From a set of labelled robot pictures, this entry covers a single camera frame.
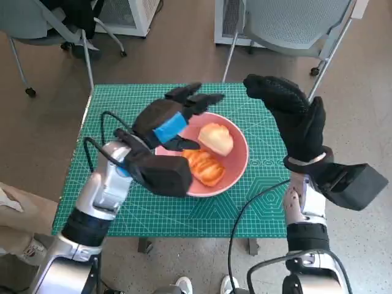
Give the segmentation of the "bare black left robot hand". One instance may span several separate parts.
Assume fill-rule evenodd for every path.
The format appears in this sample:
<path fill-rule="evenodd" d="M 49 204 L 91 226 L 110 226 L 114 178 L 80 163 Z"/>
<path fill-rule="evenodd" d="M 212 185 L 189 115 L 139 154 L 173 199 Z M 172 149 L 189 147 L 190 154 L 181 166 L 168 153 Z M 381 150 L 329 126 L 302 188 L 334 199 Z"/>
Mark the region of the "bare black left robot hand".
<path fill-rule="evenodd" d="M 136 118 L 132 132 L 151 149 L 163 146 L 169 151 L 198 150 L 199 143 L 179 134 L 189 120 L 218 104 L 224 95 L 203 94 L 201 83 L 192 83 L 167 92 L 163 98 L 151 102 Z"/>

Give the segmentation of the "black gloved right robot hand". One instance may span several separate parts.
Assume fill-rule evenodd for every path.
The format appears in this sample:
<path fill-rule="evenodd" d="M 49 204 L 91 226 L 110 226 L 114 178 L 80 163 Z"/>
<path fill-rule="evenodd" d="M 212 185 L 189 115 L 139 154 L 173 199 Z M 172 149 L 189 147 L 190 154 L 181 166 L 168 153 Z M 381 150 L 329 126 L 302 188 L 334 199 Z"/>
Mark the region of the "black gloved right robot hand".
<path fill-rule="evenodd" d="M 310 162 L 325 152 L 326 113 L 321 97 L 309 102 L 297 84 L 274 76 L 249 74 L 243 84 L 248 97 L 262 100 L 275 118 L 289 157 Z"/>

